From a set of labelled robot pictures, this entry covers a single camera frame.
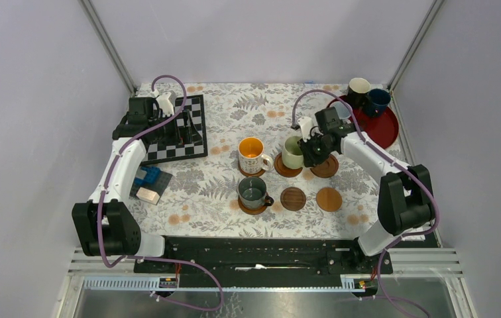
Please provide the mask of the dark walnut coaster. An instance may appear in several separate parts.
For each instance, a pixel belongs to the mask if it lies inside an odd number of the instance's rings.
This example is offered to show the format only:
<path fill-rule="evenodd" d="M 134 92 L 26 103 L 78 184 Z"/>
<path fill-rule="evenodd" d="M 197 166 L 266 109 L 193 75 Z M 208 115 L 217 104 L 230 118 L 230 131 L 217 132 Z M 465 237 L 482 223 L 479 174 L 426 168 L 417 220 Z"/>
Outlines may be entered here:
<path fill-rule="evenodd" d="M 280 194 L 282 206 L 289 211 L 302 209 L 307 201 L 305 193 L 297 187 L 288 187 Z"/>

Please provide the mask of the red round tray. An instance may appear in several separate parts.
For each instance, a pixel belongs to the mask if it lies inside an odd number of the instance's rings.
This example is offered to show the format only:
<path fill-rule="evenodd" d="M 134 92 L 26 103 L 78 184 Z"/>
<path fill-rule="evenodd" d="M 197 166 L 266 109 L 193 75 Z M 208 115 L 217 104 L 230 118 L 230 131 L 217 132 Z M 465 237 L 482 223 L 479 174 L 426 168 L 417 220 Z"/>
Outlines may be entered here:
<path fill-rule="evenodd" d="M 348 103 L 346 95 L 342 95 L 340 98 Z M 364 105 L 360 108 L 352 108 L 353 115 L 359 127 L 362 131 L 366 132 L 377 145 L 382 148 L 388 148 L 395 142 L 399 133 L 399 124 L 395 114 L 388 105 L 388 108 L 380 117 L 370 118 L 363 113 L 363 107 Z"/>

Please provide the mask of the black mug white inside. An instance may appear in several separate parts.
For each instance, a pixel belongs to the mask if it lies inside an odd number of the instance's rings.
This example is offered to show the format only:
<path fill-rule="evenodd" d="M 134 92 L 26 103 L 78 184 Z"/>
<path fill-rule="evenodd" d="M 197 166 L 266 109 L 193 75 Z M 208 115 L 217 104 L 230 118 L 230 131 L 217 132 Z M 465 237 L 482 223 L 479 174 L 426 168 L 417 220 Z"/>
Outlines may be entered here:
<path fill-rule="evenodd" d="M 371 84 L 364 78 L 353 78 L 347 88 L 347 100 L 349 105 L 356 109 L 362 107 L 367 101 L 367 94 L 371 90 Z"/>

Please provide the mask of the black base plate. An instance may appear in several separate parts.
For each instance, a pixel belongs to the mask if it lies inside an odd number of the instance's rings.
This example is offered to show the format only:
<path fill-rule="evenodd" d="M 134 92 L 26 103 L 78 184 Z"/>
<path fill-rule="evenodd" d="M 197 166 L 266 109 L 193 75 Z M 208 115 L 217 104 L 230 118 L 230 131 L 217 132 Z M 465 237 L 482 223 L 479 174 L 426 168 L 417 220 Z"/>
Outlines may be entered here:
<path fill-rule="evenodd" d="M 352 240 L 166 237 L 165 258 L 194 261 L 224 288 L 340 288 L 342 275 L 371 276 L 377 256 Z"/>

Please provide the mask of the black white chessboard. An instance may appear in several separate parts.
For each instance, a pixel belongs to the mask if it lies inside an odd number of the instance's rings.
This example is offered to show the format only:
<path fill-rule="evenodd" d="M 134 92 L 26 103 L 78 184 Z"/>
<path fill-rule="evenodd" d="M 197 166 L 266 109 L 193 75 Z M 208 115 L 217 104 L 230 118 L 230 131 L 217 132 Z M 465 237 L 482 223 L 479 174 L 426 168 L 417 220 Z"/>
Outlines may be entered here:
<path fill-rule="evenodd" d="M 176 117 L 177 130 L 168 123 L 149 148 L 143 166 L 208 155 L 204 96 L 189 95 L 183 113 Z"/>

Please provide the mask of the brown ringed coaster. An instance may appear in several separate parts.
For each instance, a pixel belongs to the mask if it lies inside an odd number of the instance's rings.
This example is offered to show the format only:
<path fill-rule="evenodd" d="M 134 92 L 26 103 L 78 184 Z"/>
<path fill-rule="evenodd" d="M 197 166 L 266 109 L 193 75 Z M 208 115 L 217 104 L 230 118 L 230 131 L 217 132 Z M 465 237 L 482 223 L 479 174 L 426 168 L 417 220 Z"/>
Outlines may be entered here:
<path fill-rule="evenodd" d="M 331 178 L 334 176 L 339 169 L 338 159 L 332 154 L 329 155 L 323 163 L 318 166 L 310 168 L 313 175 L 319 178 Z"/>
<path fill-rule="evenodd" d="M 257 173 L 250 174 L 245 172 L 240 166 L 238 166 L 238 169 L 240 173 L 242 173 L 242 175 L 244 175 L 245 177 L 261 177 L 266 172 L 265 170 L 261 169 Z"/>
<path fill-rule="evenodd" d="M 291 169 L 284 165 L 282 161 L 282 153 L 279 153 L 274 159 L 274 169 L 278 174 L 285 178 L 294 178 L 298 176 L 303 168 Z"/>
<path fill-rule="evenodd" d="M 248 215 L 259 215 L 263 212 L 266 211 L 268 206 L 263 205 L 262 207 L 259 207 L 258 209 L 249 209 L 246 206 L 244 206 L 243 202 L 239 199 L 238 200 L 239 208 L 246 214 Z"/>

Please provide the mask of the floral tablecloth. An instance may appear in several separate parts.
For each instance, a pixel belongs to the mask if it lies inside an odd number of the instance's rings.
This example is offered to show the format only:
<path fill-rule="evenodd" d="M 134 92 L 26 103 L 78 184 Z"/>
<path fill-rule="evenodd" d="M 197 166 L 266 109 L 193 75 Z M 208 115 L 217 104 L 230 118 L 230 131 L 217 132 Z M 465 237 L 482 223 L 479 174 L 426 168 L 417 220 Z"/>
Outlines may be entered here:
<path fill-rule="evenodd" d="M 129 207 L 144 231 L 198 237 L 353 239 L 375 223 L 378 186 L 344 156 L 331 178 L 319 178 L 307 168 L 294 178 L 265 173 L 262 179 L 275 202 L 259 215 L 244 213 L 237 201 L 243 178 L 238 169 L 240 141 L 257 137 L 267 155 L 278 155 L 283 142 L 295 135 L 292 117 L 313 116 L 333 95 L 345 94 L 346 85 L 189 83 L 186 90 L 204 96 L 208 155 L 161 165 L 173 177 L 158 204 L 133 200 Z M 288 187 L 305 193 L 302 209 L 282 206 L 280 194 Z M 326 212 L 317 205 L 316 194 L 325 187 L 341 194 L 340 210 Z"/>

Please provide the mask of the light blue white mug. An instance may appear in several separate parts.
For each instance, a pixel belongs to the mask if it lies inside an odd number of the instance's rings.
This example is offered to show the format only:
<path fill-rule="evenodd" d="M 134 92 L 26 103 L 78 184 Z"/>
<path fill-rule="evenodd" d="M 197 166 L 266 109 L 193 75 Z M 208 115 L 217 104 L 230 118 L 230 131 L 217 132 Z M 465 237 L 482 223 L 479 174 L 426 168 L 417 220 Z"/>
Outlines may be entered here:
<path fill-rule="evenodd" d="M 347 106 L 344 103 L 336 101 L 332 103 L 331 106 L 337 111 L 338 117 L 341 120 L 347 120 L 350 118 L 351 112 L 348 110 Z"/>

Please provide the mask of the dark blue mug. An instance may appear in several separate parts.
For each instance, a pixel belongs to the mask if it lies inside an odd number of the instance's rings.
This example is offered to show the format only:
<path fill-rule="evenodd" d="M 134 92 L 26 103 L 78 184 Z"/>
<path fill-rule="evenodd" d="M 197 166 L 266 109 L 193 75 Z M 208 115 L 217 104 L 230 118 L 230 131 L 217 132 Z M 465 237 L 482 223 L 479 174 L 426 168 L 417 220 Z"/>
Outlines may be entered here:
<path fill-rule="evenodd" d="M 391 95 L 384 89 L 372 89 L 367 95 L 367 102 L 362 108 L 363 113 L 370 118 L 380 117 L 391 102 Z"/>

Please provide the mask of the floral mug orange inside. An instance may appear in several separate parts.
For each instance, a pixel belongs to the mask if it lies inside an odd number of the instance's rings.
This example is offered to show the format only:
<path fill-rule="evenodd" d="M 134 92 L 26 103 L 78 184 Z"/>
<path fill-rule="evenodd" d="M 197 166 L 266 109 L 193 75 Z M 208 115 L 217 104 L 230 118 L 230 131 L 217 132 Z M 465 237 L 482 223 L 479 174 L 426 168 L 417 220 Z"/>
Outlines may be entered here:
<path fill-rule="evenodd" d="M 256 137 L 247 137 L 240 141 L 238 156 L 238 166 L 247 173 L 257 173 L 261 169 L 269 172 L 274 168 L 272 157 L 264 152 L 264 144 Z"/>

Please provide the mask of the aluminium frame rail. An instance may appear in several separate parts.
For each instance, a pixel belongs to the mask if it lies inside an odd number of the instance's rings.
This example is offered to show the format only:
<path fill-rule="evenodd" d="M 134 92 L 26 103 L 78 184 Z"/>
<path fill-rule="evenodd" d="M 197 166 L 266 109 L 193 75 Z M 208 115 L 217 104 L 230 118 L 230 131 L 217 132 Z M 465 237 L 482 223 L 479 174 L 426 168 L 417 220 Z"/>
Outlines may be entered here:
<path fill-rule="evenodd" d="M 76 250 L 70 268 L 71 276 L 82 276 L 93 289 L 163 290 L 214 292 L 216 284 L 203 271 L 183 265 L 165 265 L 161 272 L 148 271 L 149 262 L 123 260 L 113 268 Z M 304 265 L 267 267 L 228 266 L 210 268 L 227 292 L 365 292 L 377 277 L 372 269 L 365 274 L 331 274 Z M 452 248 L 397 248 L 385 256 L 382 278 L 398 282 L 402 279 L 437 280 L 450 290 L 466 286 L 457 253 Z"/>

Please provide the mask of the light wood coaster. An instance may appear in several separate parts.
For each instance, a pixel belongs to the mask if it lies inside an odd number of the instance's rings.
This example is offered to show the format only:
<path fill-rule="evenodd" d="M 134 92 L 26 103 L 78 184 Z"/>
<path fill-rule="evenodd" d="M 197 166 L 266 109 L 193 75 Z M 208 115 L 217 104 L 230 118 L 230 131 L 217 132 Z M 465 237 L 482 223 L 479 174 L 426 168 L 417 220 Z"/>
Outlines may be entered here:
<path fill-rule="evenodd" d="M 331 187 L 320 189 L 315 196 L 315 200 L 319 208 L 326 212 L 336 212 L 340 210 L 343 204 L 341 194 Z"/>

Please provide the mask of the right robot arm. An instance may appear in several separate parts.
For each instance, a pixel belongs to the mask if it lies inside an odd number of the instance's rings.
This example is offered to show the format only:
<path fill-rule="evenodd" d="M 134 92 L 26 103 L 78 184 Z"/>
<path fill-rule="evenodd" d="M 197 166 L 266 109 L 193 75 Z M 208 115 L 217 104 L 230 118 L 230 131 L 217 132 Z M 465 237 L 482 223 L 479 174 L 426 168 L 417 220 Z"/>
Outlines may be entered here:
<path fill-rule="evenodd" d="M 356 239 L 356 250 L 349 256 L 356 272 L 369 271 L 376 264 L 376 254 L 411 236 L 412 229 L 439 220 L 427 168 L 410 166 L 391 156 L 361 131 L 356 121 L 344 123 L 329 107 L 314 118 L 294 119 L 292 127 L 302 133 L 298 145 L 306 167 L 319 166 L 336 152 L 378 182 L 378 220 Z"/>

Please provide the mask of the pale green mug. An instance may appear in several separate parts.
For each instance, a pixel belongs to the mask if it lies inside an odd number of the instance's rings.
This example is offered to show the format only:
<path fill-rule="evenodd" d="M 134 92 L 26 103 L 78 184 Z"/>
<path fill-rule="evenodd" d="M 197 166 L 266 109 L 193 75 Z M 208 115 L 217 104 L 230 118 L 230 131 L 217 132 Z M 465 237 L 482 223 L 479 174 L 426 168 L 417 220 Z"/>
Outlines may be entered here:
<path fill-rule="evenodd" d="M 285 167 L 297 170 L 304 166 L 304 155 L 298 144 L 300 136 L 288 137 L 282 147 L 282 163 Z"/>

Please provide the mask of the dark green mug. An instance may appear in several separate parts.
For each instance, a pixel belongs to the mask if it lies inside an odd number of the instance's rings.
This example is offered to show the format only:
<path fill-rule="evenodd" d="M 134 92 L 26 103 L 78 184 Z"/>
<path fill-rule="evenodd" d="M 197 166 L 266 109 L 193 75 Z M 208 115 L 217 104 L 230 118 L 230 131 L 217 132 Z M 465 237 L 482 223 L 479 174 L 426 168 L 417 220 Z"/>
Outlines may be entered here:
<path fill-rule="evenodd" d="M 263 205 L 271 206 L 274 199 L 268 195 L 264 180 L 259 177 L 245 177 L 238 185 L 239 199 L 249 209 L 258 209 Z"/>

